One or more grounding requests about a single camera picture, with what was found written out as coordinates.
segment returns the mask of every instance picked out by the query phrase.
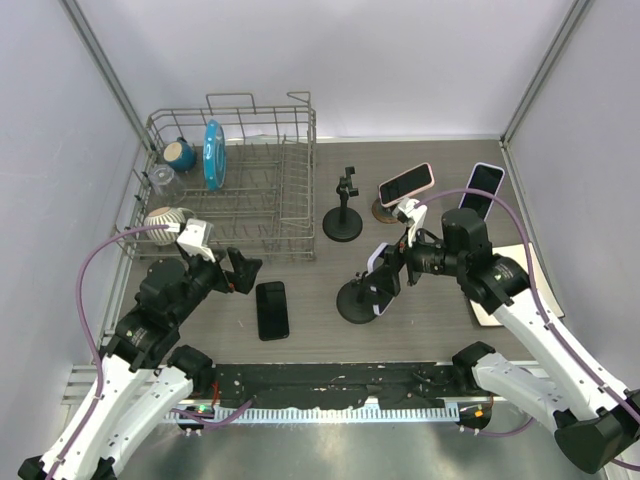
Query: gray wood tabletop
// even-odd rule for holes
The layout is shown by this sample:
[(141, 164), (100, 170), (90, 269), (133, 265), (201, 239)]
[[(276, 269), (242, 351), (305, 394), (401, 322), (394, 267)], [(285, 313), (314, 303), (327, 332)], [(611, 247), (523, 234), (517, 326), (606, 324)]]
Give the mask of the gray wood tabletop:
[[(477, 324), (453, 278), (422, 276), (417, 286), (403, 287), (384, 316), (366, 325), (350, 324), (336, 310), (340, 287), (365, 270), (367, 258), (381, 242), (394, 243), (403, 232), (401, 225), (382, 224), (372, 216), (378, 184), (423, 162), (431, 164), (436, 181), (429, 193), (464, 187), (476, 162), (504, 166), (495, 140), (319, 144), (317, 258), (266, 262), (258, 275), (258, 282), (285, 284), (289, 338), (270, 342), (258, 338), (254, 292), (247, 296), (211, 293), (183, 324), (181, 344), (202, 350), (218, 363), (450, 361), (453, 354), (478, 340), (511, 360), (530, 359), (507, 329)], [(339, 204), (335, 188), (347, 166), (356, 168), (353, 184), (360, 189), (360, 196), (352, 198), (349, 206), (362, 216), (364, 229), (355, 241), (340, 244), (324, 235), (322, 218)], [(509, 179), (500, 197), (518, 208)], [(460, 196), (455, 195), (430, 204), (426, 227), (440, 234), (441, 214), (459, 202)], [(498, 206), (487, 225), (494, 246), (520, 243), (511, 220)], [(134, 261), (122, 313), (134, 305), (133, 296), (149, 263)]]

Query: metal wire rack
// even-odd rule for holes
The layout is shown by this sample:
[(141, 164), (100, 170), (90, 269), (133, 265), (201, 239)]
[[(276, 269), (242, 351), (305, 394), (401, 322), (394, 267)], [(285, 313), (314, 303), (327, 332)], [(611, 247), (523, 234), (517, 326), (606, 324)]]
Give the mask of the metal wire rack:
[[(130, 226), (142, 225), (156, 208), (183, 207), (213, 224), (212, 249), (235, 246), (245, 255), (313, 259), (316, 115), (309, 92), (287, 96), (290, 105), (257, 106), (251, 93), (209, 94), (206, 107), (152, 113), (146, 126), (158, 153), (148, 156), (142, 171), (134, 169), (141, 188)], [(207, 189), (200, 161), (211, 118), (223, 126), (227, 138), (226, 180), (216, 192)], [(180, 193), (159, 197), (147, 172), (163, 162), (160, 152), (177, 137), (194, 144), (198, 162), (179, 174)], [(177, 255), (175, 247), (158, 247), (144, 235), (128, 244), (133, 248), (124, 250), (137, 258)]]

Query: round black base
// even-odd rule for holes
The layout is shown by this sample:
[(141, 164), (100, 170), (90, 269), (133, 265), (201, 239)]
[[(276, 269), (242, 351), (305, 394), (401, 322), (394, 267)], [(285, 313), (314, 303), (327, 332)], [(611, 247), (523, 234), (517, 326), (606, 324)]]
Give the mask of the round black base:
[(338, 312), (347, 322), (362, 325), (369, 323), (376, 318), (373, 312), (373, 302), (371, 296), (365, 295), (363, 302), (358, 302), (358, 292), (360, 285), (356, 282), (349, 282), (342, 286), (336, 298)]
[(376, 201), (371, 205), (371, 213), (381, 223), (398, 223), (398, 219), (393, 216), (392, 212), (393, 208), (383, 207), (379, 198), (376, 198)]
[(350, 242), (362, 233), (362, 217), (347, 207), (347, 221), (340, 223), (340, 207), (332, 208), (322, 220), (322, 230), (334, 242)]

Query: blue mug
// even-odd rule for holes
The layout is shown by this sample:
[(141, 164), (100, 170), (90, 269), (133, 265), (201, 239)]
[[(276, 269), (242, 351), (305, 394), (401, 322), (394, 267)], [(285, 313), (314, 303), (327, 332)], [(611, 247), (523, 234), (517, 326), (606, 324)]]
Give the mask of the blue mug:
[(167, 165), (176, 172), (188, 172), (196, 164), (196, 152), (182, 137), (167, 145), (163, 156)]

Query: phone stand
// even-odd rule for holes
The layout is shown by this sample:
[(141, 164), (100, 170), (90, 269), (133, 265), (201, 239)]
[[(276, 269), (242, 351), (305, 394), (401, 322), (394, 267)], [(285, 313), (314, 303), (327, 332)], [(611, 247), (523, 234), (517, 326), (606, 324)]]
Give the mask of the phone stand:
[(398, 219), (393, 216), (393, 209), (394, 207), (383, 207), (379, 198), (376, 198), (376, 201), (371, 205), (371, 213), (380, 223), (398, 223)]
[(336, 193), (340, 196), (340, 206), (332, 208), (322, 220), (322, 230), (334, 242), (350, 242), (362, 233), (362, 217), (352, 208), (347, 207), (350, 197), (358, 196), (358, 189), (353, 188), (351, 175), (356, 173), (354, 167), (344, 169), (345, 176), (340, 177)]
[(362, 325), (374, 320), (377, 315), (373, 311), (373, 295), (367, 295), (369, 288), (363, 282), (366, 273), (345, 283), (336, 297), (338, 312), (347, 322)]

